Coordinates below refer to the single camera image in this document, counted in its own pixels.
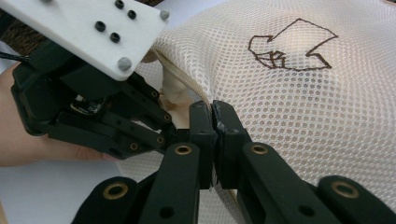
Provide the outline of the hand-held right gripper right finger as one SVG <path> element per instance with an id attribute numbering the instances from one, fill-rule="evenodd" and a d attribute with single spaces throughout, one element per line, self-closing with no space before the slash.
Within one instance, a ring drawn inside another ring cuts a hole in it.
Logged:
<path id="1" fill-rule="evenodd" d="M 254 142 L 233 107 L 213 103 L 216 170 L 224 189 L 235 189 L 246 224 L 341 224 L 270 146 Z"/>

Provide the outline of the white mesh laundry bag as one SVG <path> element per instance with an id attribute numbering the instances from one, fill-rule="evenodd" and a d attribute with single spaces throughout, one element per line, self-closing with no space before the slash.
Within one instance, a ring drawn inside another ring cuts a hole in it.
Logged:
<path id="1" fill-rule="evenodd" d="M 152 1 L 171 13 L 160 60 L 139 67 L 152 85 L 177 67 L 301 179 L 351 178 L 396 216 L 396 0 Z"/>

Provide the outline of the dark woven fabric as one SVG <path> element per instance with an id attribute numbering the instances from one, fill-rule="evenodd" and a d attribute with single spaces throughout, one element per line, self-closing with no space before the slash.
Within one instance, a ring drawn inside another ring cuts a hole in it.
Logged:
<path id="1" fill-rule="evenodd" d="M 0 41 L 22 56 L 28 56 L 47 38 L 0 8 Z"/>

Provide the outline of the cream cloth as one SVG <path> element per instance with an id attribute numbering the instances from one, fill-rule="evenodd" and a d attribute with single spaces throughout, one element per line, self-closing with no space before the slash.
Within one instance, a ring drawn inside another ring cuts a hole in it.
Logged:
<path id="1" fill-rule="evenodd" d="M 177 129 L 190 128 L 190 106 L 194 103 L 189 94 L 193 82 L 187 75 L 176 68 L 163 67 L 163 85 L 161 102 L 163 108 L 171 115 Z"/>

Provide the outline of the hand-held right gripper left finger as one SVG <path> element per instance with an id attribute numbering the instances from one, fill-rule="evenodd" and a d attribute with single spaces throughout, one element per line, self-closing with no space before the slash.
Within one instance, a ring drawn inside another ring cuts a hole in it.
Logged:
<path id="1" fill-rule="evenodd" d="M 197 224 L 200 189 L 211 183 L 217 134 L 203 102 L 190 106 L 190 128 L 177 138 L 162 163 L 138 224 Z"/>

